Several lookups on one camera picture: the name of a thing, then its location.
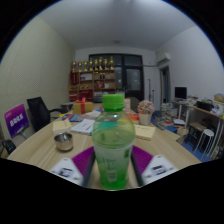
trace bottle label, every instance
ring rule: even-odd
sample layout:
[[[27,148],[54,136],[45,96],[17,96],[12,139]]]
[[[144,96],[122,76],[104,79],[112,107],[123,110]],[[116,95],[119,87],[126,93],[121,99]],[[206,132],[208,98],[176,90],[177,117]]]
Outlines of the bottle label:
[[[126,176],[133,143],[121,149],[104,149],[94,145],[94,151],[101,175],[108,182],[115,182],[120,176]]]

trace stainless steel container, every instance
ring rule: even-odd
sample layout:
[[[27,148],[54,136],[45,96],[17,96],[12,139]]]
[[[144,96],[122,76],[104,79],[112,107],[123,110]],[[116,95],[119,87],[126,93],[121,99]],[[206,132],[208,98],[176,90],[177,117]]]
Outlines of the stainless steel container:
[[[54,137],[55,144],[58,149],[67,151],[73,147],[72,135],[69,133],[61,133]]]

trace green tea drink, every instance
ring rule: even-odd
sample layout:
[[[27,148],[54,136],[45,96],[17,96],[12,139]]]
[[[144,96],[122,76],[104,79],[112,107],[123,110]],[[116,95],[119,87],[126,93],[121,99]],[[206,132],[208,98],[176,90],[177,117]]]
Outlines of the green tea drink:
[[[104,112],[93,127],[93,143],[105,190],[124,189],[128,182],[128,165],[135,141],[132,121],[123,112],[123,95],[104,95]]]

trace office chair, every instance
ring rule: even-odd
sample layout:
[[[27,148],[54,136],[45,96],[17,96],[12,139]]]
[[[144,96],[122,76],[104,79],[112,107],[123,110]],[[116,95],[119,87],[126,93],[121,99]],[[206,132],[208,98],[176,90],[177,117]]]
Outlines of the office chair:
[[[27,103],[30,109],[31,123],[35,132],[50,124],[50,113],[55,111],[65,113],[64,110],[57,108],[53,110],[48,110],[41,97],[27,99]]]

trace flower pot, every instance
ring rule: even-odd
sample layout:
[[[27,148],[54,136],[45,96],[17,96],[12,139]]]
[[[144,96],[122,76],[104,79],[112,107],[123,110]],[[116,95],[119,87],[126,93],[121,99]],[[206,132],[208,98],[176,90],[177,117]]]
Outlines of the flower pot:
[[[149,125],[151,122],[152,114],[139,114],[139,124]]]

